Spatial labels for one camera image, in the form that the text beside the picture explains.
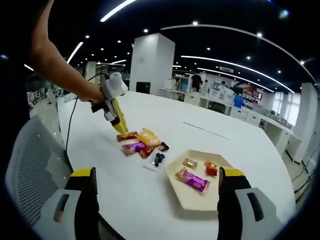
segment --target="floor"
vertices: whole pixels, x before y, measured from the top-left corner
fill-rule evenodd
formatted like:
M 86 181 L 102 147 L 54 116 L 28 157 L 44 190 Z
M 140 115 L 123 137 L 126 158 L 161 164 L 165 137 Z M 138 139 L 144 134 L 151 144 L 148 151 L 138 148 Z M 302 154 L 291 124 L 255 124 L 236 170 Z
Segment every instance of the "floor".
M 49 103 L 50 100 L 48 98 L 40 100 L 35 107 L 30 111 L 30 116 L 38 115 L 44 125 L 47 127 L 52 136 L 56 139 L 58 143 L 63 145 L 62 136 L 59 130 L 59 120 L 58 120 L 58 112 L 53 104 Z M 282 156 L 282 160 L 287 168 L 289 176 L 291 179 L 295 178 L 299 175 L 303 170 L 303 165 L 298 165 L 290 159 L 287 153 L 284 153 Z M 301 187 L 305 181 L 308 179 L 307 171 L 303 171 L 303 173 L 292 183 L 292 188 L 294 190 Z M 298 200 L 304 190 L 308 187 L 306 185 L 302 191 L 295 194 L 295 199 Z

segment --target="white cabinet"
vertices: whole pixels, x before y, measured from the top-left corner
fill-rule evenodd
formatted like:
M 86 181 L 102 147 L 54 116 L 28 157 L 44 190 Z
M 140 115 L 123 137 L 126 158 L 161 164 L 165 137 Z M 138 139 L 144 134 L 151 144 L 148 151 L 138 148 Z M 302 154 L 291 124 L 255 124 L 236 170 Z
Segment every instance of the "white cabinet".
M 232 107 L 230 112 L 230 117 L 245 121 L 247 117 L 247 113 L 245 111 L 242 111 L 241 109 Z
M 245 122 L 254 126 L 259 127 L 261 118 L 258 115 L 248 113 L 246 115 Z

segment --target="beige plate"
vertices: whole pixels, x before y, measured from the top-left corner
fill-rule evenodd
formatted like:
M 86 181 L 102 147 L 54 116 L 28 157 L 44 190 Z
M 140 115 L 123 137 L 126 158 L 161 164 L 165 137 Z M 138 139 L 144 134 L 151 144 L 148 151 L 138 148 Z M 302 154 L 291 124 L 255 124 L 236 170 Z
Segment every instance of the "beige plate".
M 197 175 L 198 177 L 209 180 L 210 185 L 204 193 L 200 193 L 185 183 L 177 180 L 176 173 L 184 168 L 182 162 L 186 159 L 194 160 L 198 162 L 195 170 L 190 167 L 186 169 Z M 232 168 L 232 166 L 219 154 L 187 150 L 173 162 L 166 166 L 165 171 L 169 177 L 170 183 L 178 197 L 181 206 L 186 210 L 194 211 L 217 211 L 219 201 L 219 172 L 217 176 L 211 177 L 206 175 L 205 161 L 211 161 L 219 167 Z

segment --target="person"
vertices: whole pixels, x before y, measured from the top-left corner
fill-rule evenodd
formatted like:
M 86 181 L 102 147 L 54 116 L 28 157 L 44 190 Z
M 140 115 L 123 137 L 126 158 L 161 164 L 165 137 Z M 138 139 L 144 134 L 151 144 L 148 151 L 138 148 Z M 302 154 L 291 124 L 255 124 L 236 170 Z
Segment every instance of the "person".
M 196 92 L 199 92 L 200 83 L 202 82 L 199 73 L 199 71 L 196 71 L 195 74 L 192 76 L 192 88 L 195 89 Z
M 1 206 L 5 219 L 3 239 L 24 238 L 32 232 L 15 210 L 4 188 L 4 179 L 16 137 L 30 119 L 25 90 L 24 64 L 30 65 L 40 77 L 79 96 L 82 101 L 101 102 L 104 99 L 100 87 L 87 82 L 61 56 L 48 37 L 48 19 L 54 0 L 11 0 L 5 2 L 1 14 L 0 76 L 2 92 L 1 118 L 3 129 L 0 161 Z

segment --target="purple candy wrapper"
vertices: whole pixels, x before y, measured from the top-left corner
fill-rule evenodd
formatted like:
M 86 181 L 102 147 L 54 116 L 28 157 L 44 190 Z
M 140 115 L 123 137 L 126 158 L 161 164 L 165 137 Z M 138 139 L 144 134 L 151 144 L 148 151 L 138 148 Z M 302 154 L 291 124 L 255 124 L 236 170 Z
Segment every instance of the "purple candy wrapper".
M 144 145 L 142 142 L 122 145 L 123 152 L 126 156 L 135 154 L 145 147 L 146 147 L 146 145 Z
M 202 178 L 188 172 L 188 170 L 184 167 L 175 175 L 179 181 L 193 187 L 195 190 L 203 193 L 209 186 L 210 181 L 203 180 Z

